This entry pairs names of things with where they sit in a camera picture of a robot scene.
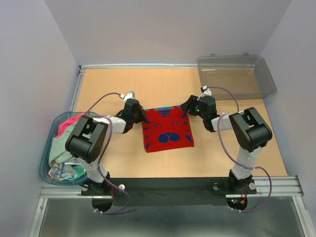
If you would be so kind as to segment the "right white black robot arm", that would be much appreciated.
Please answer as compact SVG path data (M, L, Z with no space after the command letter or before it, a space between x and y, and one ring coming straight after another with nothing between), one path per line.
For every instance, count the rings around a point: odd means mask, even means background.
M234 166L228 177L215 178L212 188L217 195L239 194L248 191L254 194L253 171L261 150L272 139L273 133L258 111L248 108L234 114L217 114L216 102L212 96L191 95L180 105L184 113L199 116L206 130L217 132L224 152ZM224 146L221 131L233 130L239 144L237 159L231 157Z

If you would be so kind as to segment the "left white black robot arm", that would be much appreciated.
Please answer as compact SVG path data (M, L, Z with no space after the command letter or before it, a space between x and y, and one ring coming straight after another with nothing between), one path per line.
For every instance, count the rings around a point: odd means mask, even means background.
M104 196L111 190L110 174L101 160L112 135L127 133L135 123L145 119L143 107L133 98L127 99L124 108L113 117L83 115L79 118L66 141L65 150L80 162L87 174L87 180L80 184L82 196Z

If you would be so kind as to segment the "red blue cat towel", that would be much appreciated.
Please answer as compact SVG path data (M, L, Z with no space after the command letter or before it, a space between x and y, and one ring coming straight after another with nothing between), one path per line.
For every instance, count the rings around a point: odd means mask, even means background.
M145 110L142 122L147 153L194 146L188 115L180 106Z

